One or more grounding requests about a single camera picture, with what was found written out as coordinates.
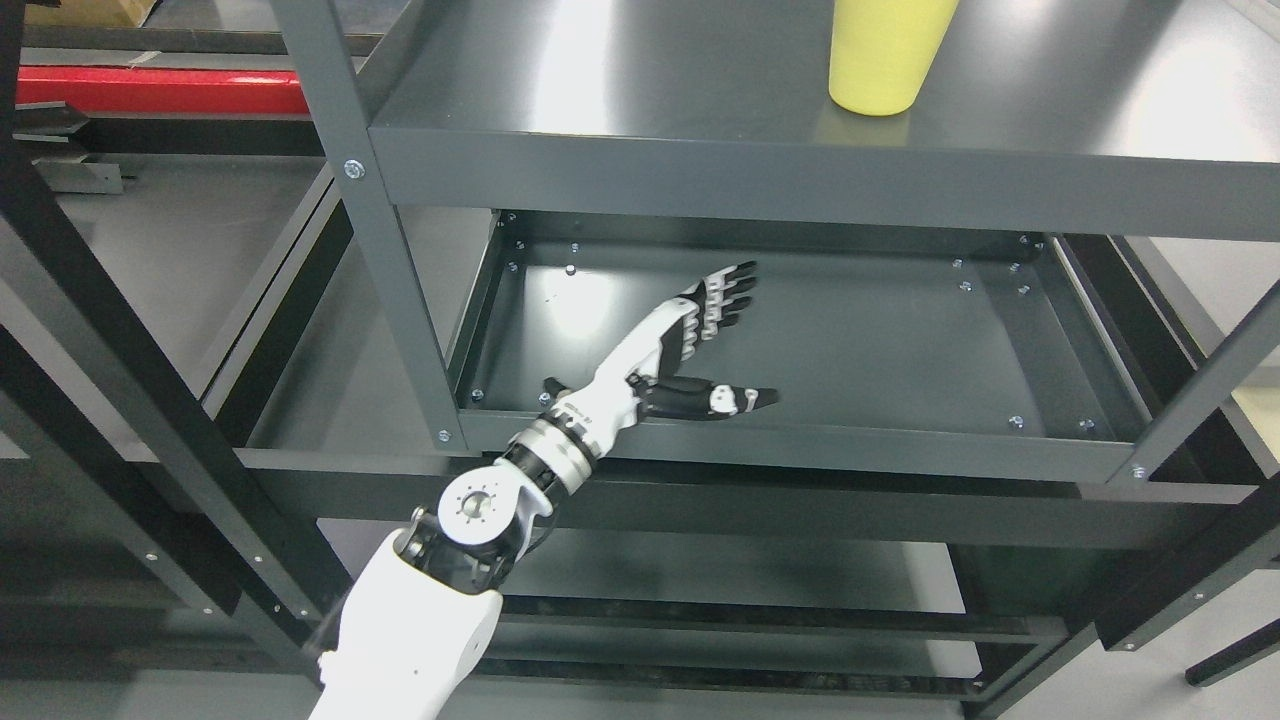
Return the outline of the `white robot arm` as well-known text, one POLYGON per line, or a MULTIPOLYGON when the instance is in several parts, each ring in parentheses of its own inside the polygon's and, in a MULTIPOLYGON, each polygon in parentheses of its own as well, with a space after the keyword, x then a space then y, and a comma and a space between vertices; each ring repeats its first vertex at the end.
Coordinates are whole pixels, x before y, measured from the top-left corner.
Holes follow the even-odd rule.
POLYGON ((554 492, 572 495, 617 429, 545 413, 494 461, 456 477, 434 509, 374 551, 317 661, 314 719, 434 719, 497 630, 499 588, 534 544, 554 492))

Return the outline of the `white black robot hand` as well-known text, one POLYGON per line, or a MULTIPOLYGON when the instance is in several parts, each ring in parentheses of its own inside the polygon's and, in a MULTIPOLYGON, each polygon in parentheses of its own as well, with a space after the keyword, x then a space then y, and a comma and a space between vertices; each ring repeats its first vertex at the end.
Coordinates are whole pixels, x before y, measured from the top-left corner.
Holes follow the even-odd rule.
POLYGON ((664 300, 605 355, 582 388, 554 401, 540 421, 602 456, 648 416, 719 421, 778 404, 776 388, 680 373, 704 343, 739 323, 756 282, 756 263, 745 261, 664 300))

